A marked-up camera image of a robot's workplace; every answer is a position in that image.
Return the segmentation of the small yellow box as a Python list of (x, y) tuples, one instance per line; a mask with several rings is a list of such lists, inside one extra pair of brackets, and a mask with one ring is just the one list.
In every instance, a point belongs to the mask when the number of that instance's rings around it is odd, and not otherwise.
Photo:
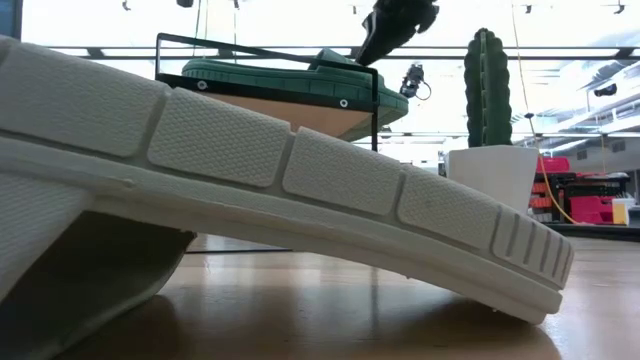
[(627, 226), (629, 223), (628, 209), (635, 204), (631, 198), (614, 198), (612, 200), (613, 223)]

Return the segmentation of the computer monitor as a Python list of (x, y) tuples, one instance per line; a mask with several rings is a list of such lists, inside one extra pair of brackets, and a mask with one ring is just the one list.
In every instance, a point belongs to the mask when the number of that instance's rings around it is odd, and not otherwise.
[(0, 35), (20, 40), (23, 0), (0, 0)]

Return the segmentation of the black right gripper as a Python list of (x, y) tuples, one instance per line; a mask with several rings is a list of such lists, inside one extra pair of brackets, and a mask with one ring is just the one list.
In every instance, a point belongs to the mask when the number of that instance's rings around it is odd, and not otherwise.
[(355, 62), (369, 66), (408, 42), (415, 30), (423, 33), (439, 13), (437, 0), (377, 0), (363, 21), (367, 35)]

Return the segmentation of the wooden shelf black metal frame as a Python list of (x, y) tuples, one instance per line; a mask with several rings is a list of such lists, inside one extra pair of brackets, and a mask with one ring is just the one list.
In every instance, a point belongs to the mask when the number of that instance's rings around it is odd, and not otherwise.
[(371, 100), (345, 100), (157, 71), (167, 84), (162, 113), (147, 147), (155, 167), (176, 175), (222, 183), (246, 202), (223, 205), (212, 234), (276, 248), (345, 256), (374, 243), (353, 216), (340, 215), (325, 200), (293, 198), (282, 188), (288, 170), (316, 189), (323, 171), (296, 151), (315, 157), (344, 145), (339, 135), (370, 117), (378, 127), (378, 75), (358, 65), (293, 56), (293, 61), (365, 72), (372, 76)]

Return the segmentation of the grey rubber slide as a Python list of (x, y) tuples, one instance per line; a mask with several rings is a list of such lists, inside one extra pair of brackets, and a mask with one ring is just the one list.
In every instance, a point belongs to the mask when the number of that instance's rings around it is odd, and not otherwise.
[(0, 35), (0, 360), (154, 296), (198, 233), (424, 281), (532, 324), (574, 250), (491, 197), (311, 129)]

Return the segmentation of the black aluminium rig frame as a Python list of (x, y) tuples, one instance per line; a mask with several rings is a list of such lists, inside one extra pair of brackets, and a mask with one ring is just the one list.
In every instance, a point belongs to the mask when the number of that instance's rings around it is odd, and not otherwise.
[(560, 223), (546, 223), (546, 226), (566, 237), (640, 243), (640, 228), (638, 227)]

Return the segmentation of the green cactus plant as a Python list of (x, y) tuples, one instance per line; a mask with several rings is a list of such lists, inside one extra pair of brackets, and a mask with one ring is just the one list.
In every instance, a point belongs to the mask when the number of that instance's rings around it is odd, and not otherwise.
[(510, 73), (503, 43), (480, 28), (464, 57), (468, 146), (511, 145)]

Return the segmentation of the green rubber slide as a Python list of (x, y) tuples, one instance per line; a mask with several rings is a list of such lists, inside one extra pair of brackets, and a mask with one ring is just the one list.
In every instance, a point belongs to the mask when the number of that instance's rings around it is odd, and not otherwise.
[[(322, 49), (314, 60), (326, 60), (358, 65), (341, 54)], [(310, 64), (306, 70), (266, 68), (232, 64), (198, 58), (189, 60), (181, 75), (192, 78), (250, 85), (303, 94), (325, 95), (345, 100), (371, 100), (372, 76), (365, 72)], [(408, 99), (386, 87), (382, 75), (378, 75), (379, 110), (378, 127), (389, 125), (409, 113)], [(345, 141), (356, 141), (371, 134), (370, 117), (350, 126), (339, 135)]]

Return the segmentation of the white faceted plant pot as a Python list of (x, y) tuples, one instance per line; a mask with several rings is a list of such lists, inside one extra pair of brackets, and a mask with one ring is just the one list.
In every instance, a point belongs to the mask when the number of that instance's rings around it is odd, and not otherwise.
[(445, 170), (449, 179), (527, 213), (538, 155), (536, 148), (509, 145), (451, 150)]

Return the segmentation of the red storage bins rack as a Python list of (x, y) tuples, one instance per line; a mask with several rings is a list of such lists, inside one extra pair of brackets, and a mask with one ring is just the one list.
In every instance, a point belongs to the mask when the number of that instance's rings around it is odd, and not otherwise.
[(539, 157), (528, 215), (543, 223), (617, 225), (612, 200), (634, 199), (630, 180), (623, 172), (574, 172), (567, 157)]

